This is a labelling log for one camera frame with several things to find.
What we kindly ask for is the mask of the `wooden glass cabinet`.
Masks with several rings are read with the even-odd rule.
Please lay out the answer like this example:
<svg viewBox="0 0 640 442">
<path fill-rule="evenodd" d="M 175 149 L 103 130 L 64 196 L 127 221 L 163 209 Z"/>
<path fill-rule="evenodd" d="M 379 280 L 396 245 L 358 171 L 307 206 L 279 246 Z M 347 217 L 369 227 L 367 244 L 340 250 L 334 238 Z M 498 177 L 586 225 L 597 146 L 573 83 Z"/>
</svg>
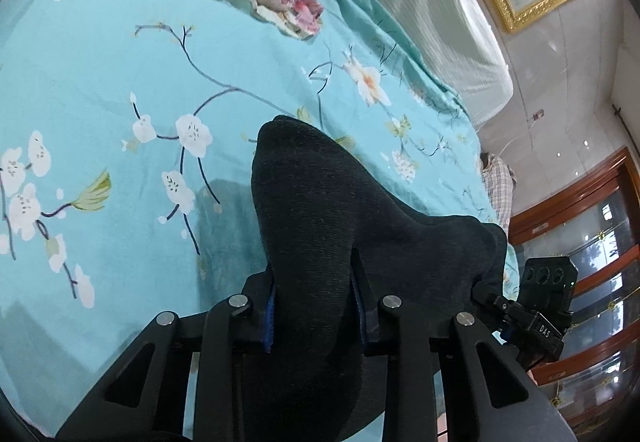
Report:
<svg viewBox="0 0 640 442">
<path fill-rule="evenodd" d="M 559 362 L 536 381 L 581 441 L 612 441 L 639 413 L 639 173 L 621 148 L 510 222 L 518 260 L 567 256 L 578 271 Z"/>
</svg>

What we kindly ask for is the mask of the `turquoise floral bed sheet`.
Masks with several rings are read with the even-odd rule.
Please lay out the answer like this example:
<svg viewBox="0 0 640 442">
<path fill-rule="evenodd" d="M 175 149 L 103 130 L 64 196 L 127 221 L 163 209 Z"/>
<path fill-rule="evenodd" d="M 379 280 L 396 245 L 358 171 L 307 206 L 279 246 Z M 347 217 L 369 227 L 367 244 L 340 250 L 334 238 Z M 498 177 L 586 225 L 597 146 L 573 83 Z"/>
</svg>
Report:
<svg viewBox="0 0 640 442">
<path fill-rule="evenodd" d="M 262 125 L 319 128 L 431 214 L 496 220 L 471 111 L 378 0 L 314 38 L 240 0 L 1 1 L 1 385 L 47 434 L 158 312 L 266 266 Z"/>
</svg>

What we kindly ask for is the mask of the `plaid cloth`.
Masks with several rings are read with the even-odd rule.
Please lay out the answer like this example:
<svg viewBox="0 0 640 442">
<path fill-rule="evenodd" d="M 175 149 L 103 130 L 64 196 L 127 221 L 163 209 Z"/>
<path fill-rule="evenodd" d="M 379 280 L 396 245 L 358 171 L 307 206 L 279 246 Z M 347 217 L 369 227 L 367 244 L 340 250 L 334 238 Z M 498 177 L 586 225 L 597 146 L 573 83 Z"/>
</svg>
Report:
<svg viewBox="0 0 640 442">
<path fill-rule="evenodd" d="M 482 176 L 489 201 L 494 208 L 497 222 L 509 234 L 512 216 L 513 195 L 516 188 L 514 172 L 498 155 L 483 152 L 480 154 Z"/>
</svg>

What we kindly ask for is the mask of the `black pants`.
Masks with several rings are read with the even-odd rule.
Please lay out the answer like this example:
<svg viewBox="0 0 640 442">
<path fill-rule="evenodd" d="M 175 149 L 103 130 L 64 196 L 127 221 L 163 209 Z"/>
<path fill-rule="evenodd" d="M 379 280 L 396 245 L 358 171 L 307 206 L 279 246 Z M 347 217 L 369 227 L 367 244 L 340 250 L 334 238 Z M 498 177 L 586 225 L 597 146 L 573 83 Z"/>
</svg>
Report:
<svg viewBox="0 0 640 442">
<path fill-rule="evenodd" d="M 248 384 L 253 441 L 337 441 L 384 410 L 382 358 L 361 349 L 352 276 L 419 306 L 434 336 L 500 292 L 506 234 L 470 216 L 430 217 L 386 191 L 328 136 L 279 116 L 258 133 L 252 196 L 274 279 L 273 345 Z"/>
</svg>

